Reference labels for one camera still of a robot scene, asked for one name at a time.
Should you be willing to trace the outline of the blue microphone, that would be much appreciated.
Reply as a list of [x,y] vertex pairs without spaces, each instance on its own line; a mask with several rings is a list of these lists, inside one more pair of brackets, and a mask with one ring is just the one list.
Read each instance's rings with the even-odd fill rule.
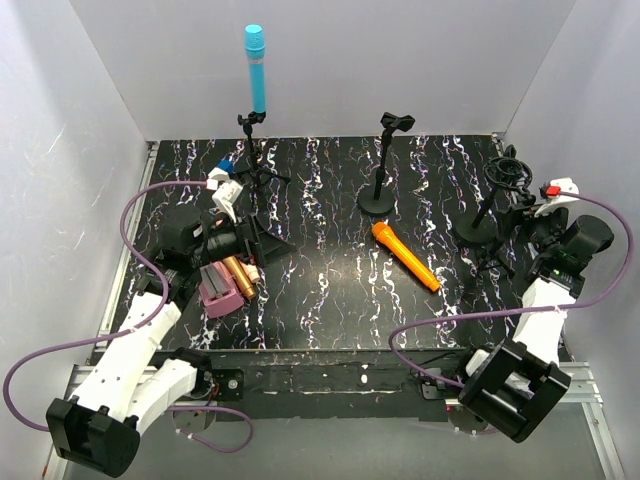
[[244,30],[244,46],[248,60],[253,110],[258,114],[266,112],[266,84],[264,56],[266,43],[263,28],[249,24]]

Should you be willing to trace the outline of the black small tripod stand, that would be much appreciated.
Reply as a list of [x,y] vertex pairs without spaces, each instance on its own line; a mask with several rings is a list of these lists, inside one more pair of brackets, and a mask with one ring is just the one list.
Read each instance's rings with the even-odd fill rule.
[[505,210],[499,210],[496,221],[487,224],[480,220],[475,226],[476,218],[463,215],[454,224],[454,236],[461,246],[478,252],[479,265],[476,276],[491,269],[503,269],[508,279],[515,276],[515,270],[506,263],[500,251],[511,239],[515,229],[524,223],[529,206],[514,204]]

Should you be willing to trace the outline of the black tripod mic stand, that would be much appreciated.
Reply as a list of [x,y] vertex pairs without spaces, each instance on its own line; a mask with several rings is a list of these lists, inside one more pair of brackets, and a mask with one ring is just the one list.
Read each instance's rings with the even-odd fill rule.
[[250,112],[246,117],[242,115],[238,115],[237,117],[237,123],[242,127],[246,135],[249,157],[248,166],[241,170],[234,170],[233,178],[242,182],[243,179],[247,177],[254,196],[257,196],[273,179],[282,181],[285,185],[291,182],[289,176],[280,175],[260,164],[262,152],[253,140],[253,126],[263,123],[265,119],[265,113],[255,111]]

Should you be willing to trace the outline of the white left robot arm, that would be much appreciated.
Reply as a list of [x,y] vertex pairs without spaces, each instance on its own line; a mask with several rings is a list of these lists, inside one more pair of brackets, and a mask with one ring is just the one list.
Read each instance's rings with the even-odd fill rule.
[[239,310],[252,296],[240,284],[245,265],[265,267],[294,250],[254,214],[233,221],[192,204],[171,209],[151,253],[160,273],[145,274],[118,338],[69,398],[54,399],[46,412],[56,453],[111,478],[124,474],[143,433],[169,406],[223,389],[210,358],[184,347],[142,378],[189,303],[200,300],[210,319]]

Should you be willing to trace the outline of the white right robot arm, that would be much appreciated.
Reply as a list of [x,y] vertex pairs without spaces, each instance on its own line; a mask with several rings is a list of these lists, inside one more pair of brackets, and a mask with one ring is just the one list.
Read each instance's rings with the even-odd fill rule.
[[[476,417],[516,443],[527,439],[566,394],[571,377],[559,367],[558,344],[567,312],[584,286],[583,270],[614,240],[609,225],[580,215],[568,221],[560,207],[525,228],[538,251],[522,297],[522,313],[512,337],[493,350],[469,355],[461,366],[464,387],[459,402]],[[549,305],[545,312],[533,307]]]

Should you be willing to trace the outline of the pink beige microphone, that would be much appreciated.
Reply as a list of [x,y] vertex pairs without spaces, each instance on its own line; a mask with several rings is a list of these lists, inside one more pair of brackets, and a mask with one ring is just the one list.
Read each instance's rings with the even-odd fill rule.
[[239,265],[243,271],[244,277],[251,284],[255,285],[261,280],[261,274],[255,265],[242,261],[239,262]]

